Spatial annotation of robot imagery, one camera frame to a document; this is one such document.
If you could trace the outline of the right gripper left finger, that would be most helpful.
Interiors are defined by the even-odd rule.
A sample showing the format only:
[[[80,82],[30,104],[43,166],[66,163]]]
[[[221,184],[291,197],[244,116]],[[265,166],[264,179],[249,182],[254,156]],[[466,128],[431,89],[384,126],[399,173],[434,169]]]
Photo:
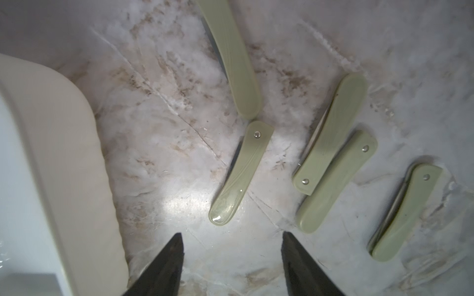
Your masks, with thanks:
[[[176,233],[123,296],[177,296],[184,261],[181,233]]]

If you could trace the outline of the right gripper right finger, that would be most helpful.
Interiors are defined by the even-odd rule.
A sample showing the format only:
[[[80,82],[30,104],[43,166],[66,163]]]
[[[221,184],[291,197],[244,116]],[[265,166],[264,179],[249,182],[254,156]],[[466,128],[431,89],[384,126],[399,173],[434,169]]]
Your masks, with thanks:
[[[344,293],[325,274],[297,238],[283,232],[281,256],[290,296],[342,296]]]

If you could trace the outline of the white plastic bin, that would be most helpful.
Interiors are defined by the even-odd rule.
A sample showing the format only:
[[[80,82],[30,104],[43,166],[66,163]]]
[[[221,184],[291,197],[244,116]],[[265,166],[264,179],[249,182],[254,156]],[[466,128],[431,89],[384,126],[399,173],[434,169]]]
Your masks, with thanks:
[[[57,71],[1,56],[1,294],[120,296],[128,267],[95,116]]]

